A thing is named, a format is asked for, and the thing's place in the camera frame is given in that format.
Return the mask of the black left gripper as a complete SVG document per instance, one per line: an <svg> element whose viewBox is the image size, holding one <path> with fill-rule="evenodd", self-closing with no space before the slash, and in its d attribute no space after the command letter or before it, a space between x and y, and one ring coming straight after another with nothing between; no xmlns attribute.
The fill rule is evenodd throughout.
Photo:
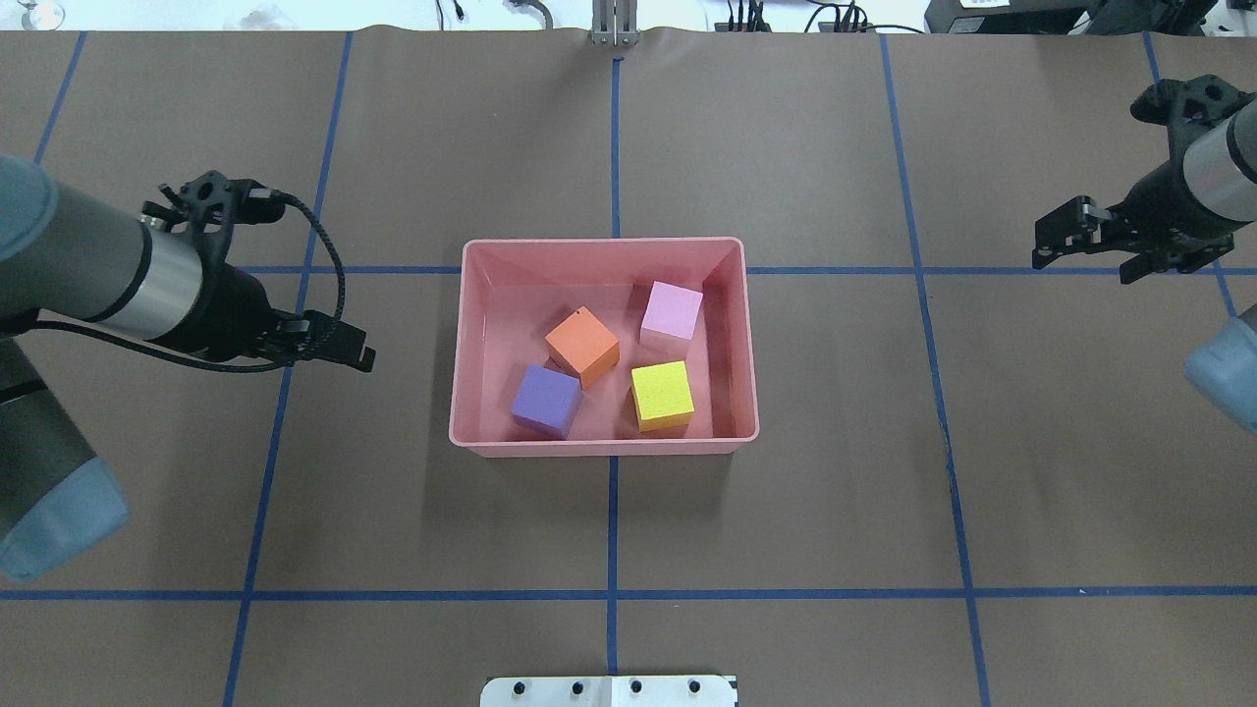
<svg viewBox="0 0 1257 707"><path fill-rule="evenodd" d="M362 374L373 371L377 357L365 331L319 309L305 309L295 318L275 309L260 281L225 260L207 277L184 320L184 353L207 362L318 359Z"/></svg>

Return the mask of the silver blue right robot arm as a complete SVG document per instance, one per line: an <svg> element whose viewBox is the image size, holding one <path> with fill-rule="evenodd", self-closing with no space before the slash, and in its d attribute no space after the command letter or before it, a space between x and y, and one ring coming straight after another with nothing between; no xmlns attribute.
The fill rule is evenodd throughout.
<svg viewBox="0 0 1257 707"><path fill-rule="evenodd" d="M1063 255L1120 252L1128 253L1123 286L1172 270L1193 274L1229 254L1234 234L1254 223L1253 93L1216 75L1156 81L1130 112L1166 130L1166 161L1112 206L1079 195L1040 218L1036 270Z"/></svg>

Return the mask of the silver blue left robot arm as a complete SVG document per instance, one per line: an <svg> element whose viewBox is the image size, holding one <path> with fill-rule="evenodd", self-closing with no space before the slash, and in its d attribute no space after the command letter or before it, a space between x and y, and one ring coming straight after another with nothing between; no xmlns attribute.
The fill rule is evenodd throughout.
<svg viewBox="0 0 1257 707"><path fill-rule="evenodd" d="M329 231L300 198L207 171L132 215L43 166L1 160L3 576L62 567L129 520L108 462L91 447L20 341L91 338L215 374L268 374L326 361L368 374L377 353L343 318L347 276ZM228 260L238 226L295 210L332 260L334 309L280 309Z"/></svg>

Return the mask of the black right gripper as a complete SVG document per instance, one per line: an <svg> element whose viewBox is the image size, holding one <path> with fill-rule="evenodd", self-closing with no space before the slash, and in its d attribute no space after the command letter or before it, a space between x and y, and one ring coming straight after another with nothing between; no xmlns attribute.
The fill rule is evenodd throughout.
<svg viewBox="0 0 1257 707"><path fill-rule="evenodd" d="M1099 254L1114 245L1133 254L1119 269L1120 283L1133 286L1151 274L1209 265L1234 250L1234 221L1190 196L1177 164L1164 162L1110 210L1079 195L1037 219L1031 267L1042 270L1063 255Z"/></svg>

